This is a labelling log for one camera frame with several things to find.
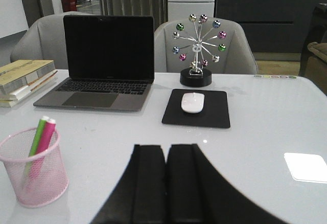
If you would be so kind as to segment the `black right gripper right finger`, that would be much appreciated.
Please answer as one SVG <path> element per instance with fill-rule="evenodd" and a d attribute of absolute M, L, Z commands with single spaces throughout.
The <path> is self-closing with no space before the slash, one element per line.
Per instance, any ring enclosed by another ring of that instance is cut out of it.
<path fill-rule="evenodd" d="M 232 186 L 198 145 L 172 145 L 167 160 L 169 223 L 283 223 Z"/>

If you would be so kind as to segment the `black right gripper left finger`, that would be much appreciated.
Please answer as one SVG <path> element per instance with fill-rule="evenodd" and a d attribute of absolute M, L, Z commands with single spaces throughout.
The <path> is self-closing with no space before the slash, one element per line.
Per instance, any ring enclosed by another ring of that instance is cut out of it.
<path fill-rule="evenodd" d="M 165 223 L 165 172 L 159 145 L 135 145 L 124 173 L 91 223 Z"/>

